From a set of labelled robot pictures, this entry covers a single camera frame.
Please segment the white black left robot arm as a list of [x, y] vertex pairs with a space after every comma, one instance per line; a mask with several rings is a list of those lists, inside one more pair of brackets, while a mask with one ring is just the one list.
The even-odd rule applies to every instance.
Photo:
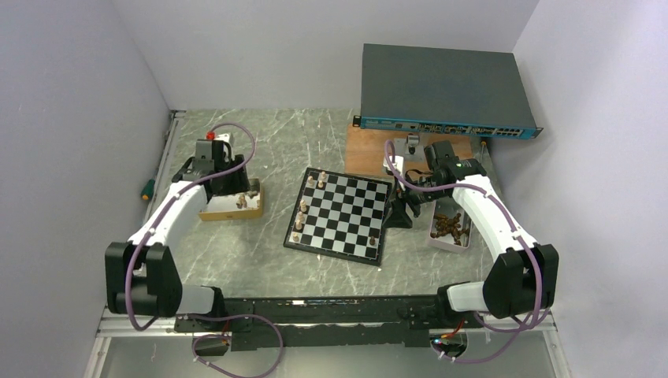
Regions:
[[219, 329], [227, 310], [215, 302], [218, 289], [184, 285], [172, 249], [211, 199], [248, 191], [250, 181], [242, 154], [234, 154], [231, 134], [199, 139], [195, 153], [171, 180], [167, 195], [149, 220], [125, 242], [111, 243], [105, 252], [109, 311], [172, 317], [195, 313], [208, 331]]

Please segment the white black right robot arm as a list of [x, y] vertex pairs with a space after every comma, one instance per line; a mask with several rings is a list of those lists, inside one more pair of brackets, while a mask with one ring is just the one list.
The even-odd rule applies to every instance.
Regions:
[[395, 179], [390, 214], [400, 226], [410, 219], [406, 209], [418, 213], [422, 204], [450, 198], [469, 216], [492, 256], [492, 269], [482, 281], [440, 287], [434, 316], [452, 327], [466, 314], [488, 313], [497, 319], [524, 315], [520, 329], [540, 323], [555, 299], [559, 254], [551, 244], [540, 244], [510, 214], [495, 192], [482, 164], [455, 155], [447, 141], [425, 148], [430, 175], [409, 180], [402, 158], [391, 140], [384, 144], [384, 167]]

